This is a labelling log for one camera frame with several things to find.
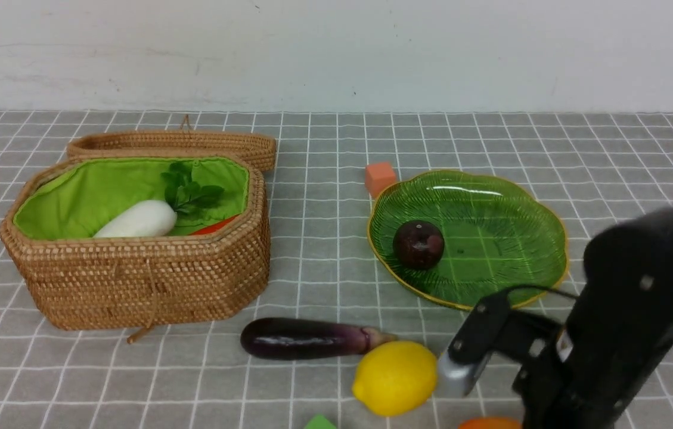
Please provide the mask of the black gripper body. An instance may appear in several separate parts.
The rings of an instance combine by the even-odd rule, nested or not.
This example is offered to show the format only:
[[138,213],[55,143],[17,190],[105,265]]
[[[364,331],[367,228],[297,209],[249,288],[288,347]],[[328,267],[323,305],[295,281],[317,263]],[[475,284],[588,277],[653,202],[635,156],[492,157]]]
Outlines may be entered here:
[[524,428],[612,428],[673,345],[673,318],[573,310],[565,323],[527,314],[547,335],[513,389]]

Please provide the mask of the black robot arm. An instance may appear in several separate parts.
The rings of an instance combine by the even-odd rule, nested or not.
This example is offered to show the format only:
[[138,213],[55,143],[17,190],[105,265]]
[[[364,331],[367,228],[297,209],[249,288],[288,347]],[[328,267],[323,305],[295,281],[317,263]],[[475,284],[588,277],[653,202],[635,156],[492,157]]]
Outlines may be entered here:
[[524,428],[612,428],[673,345],[673,206],[606,228],[586,285],[513,387]]

